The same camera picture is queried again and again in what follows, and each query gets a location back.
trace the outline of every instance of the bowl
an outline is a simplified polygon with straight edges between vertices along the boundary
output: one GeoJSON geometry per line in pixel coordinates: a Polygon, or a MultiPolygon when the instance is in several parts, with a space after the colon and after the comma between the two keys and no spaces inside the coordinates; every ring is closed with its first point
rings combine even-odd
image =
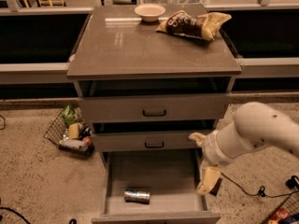
{"type": "Polygon", "coordinates": [[[159,4],[142,4],[135,8],[135,14],[147,22],[157,21],[164,13],[165,7],[159,4]]]}

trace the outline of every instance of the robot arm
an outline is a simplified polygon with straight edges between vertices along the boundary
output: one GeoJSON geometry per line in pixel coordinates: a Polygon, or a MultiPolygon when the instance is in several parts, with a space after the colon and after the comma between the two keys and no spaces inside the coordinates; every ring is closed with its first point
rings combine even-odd
{"type": "Polygon", "coordinates": [[[202,171],[198,194],[209,193],[221,172],[238,156],[269,146],[281,148],[299,158],[299,125],[269,105],[247,103],[235,112],[234,122],[207,136],[192,133],[190,138],[203,150],[208,167],[202,171]]]}

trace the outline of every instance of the floor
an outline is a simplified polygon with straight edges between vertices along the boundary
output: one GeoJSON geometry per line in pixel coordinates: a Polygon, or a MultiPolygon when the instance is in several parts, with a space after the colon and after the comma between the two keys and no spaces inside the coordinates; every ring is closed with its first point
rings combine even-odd
{"type": "MultiPolygon", "coordinates": [[[[299,95],[293,97],[251,98],[237,96],[229,106],[218,129],[232,121],[236,109],[249,101],[270,104],[299,122],[299,95]]],[[[67,104],[76,100],[2,100],[0,115],[7,126],[0,131],[1,206],[24,215],[30,223],[66,224],[75,218],[78,224],[98,217],[105,170],[99,154],[90,158],[58,149],[44,134],[67,104]]],[[[299,175],[299,161],[289,153],[270,147],[245,155],[222,171],[249,193],[265,185],[265,193],[288,193],[285,182],[299,175]]],[[[213,212],[221,213],[218,224],[261,223],[283,200],[250,197],[222,177],[218,195],[208,194],[213,212]]],[[[1,223],[23,223],[19,217],[0,210],[1,223]]]]}

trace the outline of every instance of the can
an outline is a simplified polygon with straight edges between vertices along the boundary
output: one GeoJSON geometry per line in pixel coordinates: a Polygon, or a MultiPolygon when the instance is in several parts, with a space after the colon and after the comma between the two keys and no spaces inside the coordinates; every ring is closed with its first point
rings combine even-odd
{"type": "Polygon", "coordinates": [[[150,203],[150,193],[148,191],[141,191],[135,189],[127,189],[124,192],[124,200],[133,203],[150,203]]]}

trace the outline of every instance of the drawer handle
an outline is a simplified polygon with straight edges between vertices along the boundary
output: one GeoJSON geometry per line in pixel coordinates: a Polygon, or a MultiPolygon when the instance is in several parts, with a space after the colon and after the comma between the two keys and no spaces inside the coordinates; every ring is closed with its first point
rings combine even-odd
{"type": "Polygon", "coordinates": [[[146,142],[146,143],[144,143],[144,146],[146,148],[163,148],[164,142],[160,142],[160,143],[156,143],[156,144],[146,142]]]}
{"type": "Polygon", "coordinates": [[[162,111],[156,111],[156,112],[154,112],[154,111],[149,112],[146,110],[142,111],[142,114],[144,117],[163,117],[166,115],[166,113],[167,113],[166,109],[164,109],[162,111]]]}

